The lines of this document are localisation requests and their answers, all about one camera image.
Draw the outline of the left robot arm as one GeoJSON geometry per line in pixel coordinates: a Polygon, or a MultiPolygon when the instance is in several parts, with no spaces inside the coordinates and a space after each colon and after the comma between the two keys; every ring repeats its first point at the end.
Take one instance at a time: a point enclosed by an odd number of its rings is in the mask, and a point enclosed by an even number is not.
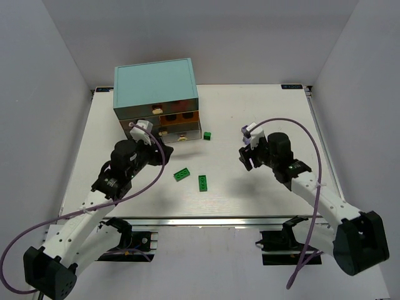
{"type": "Polygon", "coordinates": [[[145,144],[122,140],[91,186],[82,203],[84,213],[70,218],[40,248],[30,247],[23,256],[26,282],[50,299],[65,299],[78,276],[106,251],[125,250],[132,243],[132,226],[113,217],[103,218],[132,188],[133,178],[147,165],[169,162],[171,146],[161,140],[145,144]]]}

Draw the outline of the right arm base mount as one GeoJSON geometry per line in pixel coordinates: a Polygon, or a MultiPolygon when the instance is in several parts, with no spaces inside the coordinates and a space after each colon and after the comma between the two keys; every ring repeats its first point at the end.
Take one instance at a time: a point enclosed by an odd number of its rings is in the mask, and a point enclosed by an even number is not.
{"type": "Polygon", "coordinates": [[[263,266],[295,266],[304,243],[297,242],[293,227],[308,218],[296,216],[284,222],[280,230],[261,231],[261,239],[255,245],[262,251],[263,266]]]}

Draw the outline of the green long lego brick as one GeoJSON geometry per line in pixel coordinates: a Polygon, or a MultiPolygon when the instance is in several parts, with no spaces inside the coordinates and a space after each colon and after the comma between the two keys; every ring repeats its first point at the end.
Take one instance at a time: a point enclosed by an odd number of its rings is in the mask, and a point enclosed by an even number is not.
{"type": "Polygon", "coordinates": [[[179,181],[181,181],[181,180],[187,178],[188,176],[190,176],[190,174],[191,174],[191,173],[190,173],[189,169],[185,167],[184,169],[182,169],[182,170],[180,170],[180,171],[174,173],[173,176],[174,176],[174,179],[175,179],[177,182],[179,182],[179,181]]]}

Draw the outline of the teal drawer cabinet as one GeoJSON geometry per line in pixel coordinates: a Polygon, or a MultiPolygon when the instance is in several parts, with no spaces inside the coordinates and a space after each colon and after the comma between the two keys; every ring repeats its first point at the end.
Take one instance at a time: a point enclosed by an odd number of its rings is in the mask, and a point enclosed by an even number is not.
{"type": "MultiPolygon", "coordinates": [[[[113,107],[192,98],[199,98],[199,95],[190,58],[118,66],[114,70],[113,107]]],[[[153,123],[152,134],[160,137],[160,116],[138,120],[153,123]]]]}

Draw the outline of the small green lego cube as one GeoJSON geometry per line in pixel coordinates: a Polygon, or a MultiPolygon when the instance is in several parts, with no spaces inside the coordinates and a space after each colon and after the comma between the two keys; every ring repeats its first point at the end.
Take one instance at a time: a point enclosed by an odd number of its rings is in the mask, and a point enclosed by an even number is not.
{"type": "Polygon", "coordinates": [[[211,133],[210,132],[204,132],[203,139],[207,140],[207,141],[210,141],[211,140],[211,133]]]}

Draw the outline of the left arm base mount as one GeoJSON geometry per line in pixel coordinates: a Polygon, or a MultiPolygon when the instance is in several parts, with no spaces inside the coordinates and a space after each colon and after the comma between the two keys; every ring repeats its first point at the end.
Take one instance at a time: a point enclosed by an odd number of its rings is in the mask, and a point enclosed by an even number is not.
{"type": "Polygon", "coordinates": [[[158,248],[158,232],[135,230],[127,221],[118,218],[101,221],[97,232],[104,229],[106,225],[122,229],[122,241],[101,255],[97,261],[124,263],[150,263],[153,261],[158,248]]]}

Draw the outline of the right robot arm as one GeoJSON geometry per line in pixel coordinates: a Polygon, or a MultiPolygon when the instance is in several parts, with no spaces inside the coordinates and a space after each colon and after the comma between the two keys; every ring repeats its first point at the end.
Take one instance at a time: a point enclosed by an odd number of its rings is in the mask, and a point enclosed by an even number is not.
{"type": "Polygon", "coordinates": [[[316,209],[327,226],[294,217],[282,226],[284,240],[310,245],[332,256],[346,274],[354,276],[389,259],[383,220],[376,212],[362,212],[318,182],[304,162],[294,158],[287,134],[244,133],[247,144],[239,160],[250,171],[267,166],[276,180],[316,209]]]}

